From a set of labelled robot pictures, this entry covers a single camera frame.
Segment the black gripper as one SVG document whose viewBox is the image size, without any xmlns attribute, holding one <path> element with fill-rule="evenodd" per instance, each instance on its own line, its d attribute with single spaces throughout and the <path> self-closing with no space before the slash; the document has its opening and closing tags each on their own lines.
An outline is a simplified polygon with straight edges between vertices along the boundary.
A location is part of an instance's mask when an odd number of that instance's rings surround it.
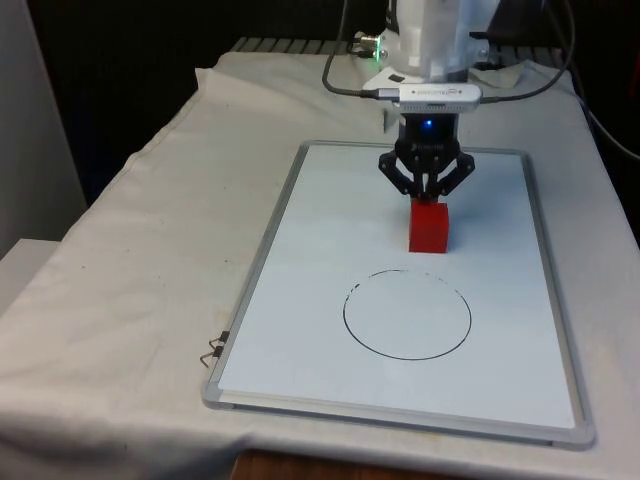
<svg viewBox="0 0 640 480">
<path fill-rule="evenodd" d="M 474 157 L 460 153 L 457 138 L 458 116 L 455 114 L 402 114 L 399 136 L 394 151 L 379 157 L 381 173 L 402 195 L 412 199 L 435 202 L 441 196 L 448 196 L 474 170 Z M 424 187 L 424 174 L 415 170 L 416 160 L 432 159 Z M 410 173 L 405 175 L 397 166 L 400 162 Z M 452 163 L 455 166 L 442 178 L 442 174 Z"/>
</svg>

